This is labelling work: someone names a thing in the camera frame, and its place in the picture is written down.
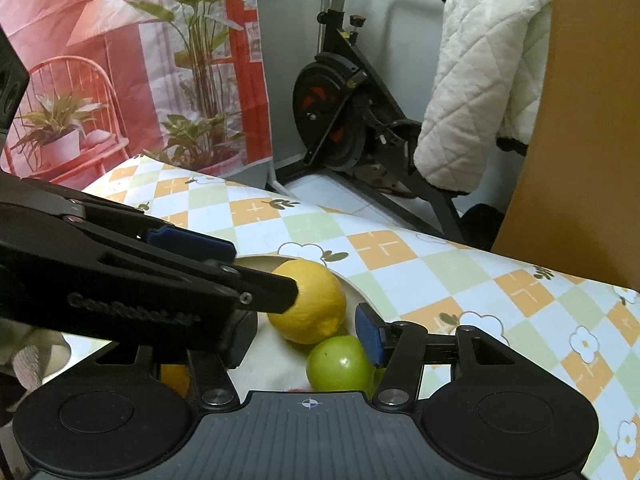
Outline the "grey gloved hand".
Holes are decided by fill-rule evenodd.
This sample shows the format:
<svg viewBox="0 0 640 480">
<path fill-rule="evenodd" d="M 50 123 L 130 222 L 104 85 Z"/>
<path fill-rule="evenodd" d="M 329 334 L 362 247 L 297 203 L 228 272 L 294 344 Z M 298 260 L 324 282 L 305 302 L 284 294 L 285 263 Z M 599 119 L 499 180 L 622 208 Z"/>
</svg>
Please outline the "grey gloved hand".
<svg viewBox="0 0 640 480">
<path fill-rule="evenodd" d="M 70 360 L 70 345 L 55 330 L 42 330 L 2 318 L 1 371 L 14 376 L 28 391 L 62 370 Z"/>
</svg>

